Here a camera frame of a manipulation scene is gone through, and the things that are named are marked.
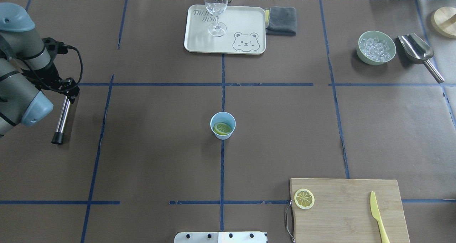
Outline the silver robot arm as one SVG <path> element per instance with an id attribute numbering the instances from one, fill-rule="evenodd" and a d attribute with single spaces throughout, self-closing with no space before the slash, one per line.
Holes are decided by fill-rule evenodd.
<path id="1" fill-rule="evenodd" d="M 63 79 L 55 66 L 57 55 L 67 54 L 75 47 L 41 38 L 31 17 L 22 6 L 3 2 L 1 19 L 1 136 L 15 126 L 30 127 L 52 110 L 52 102 L 44 90 L 66 97 L 55 132 L 54 144 L 60 144 L 70 104 L 79 95 L 80 80 Z"/>

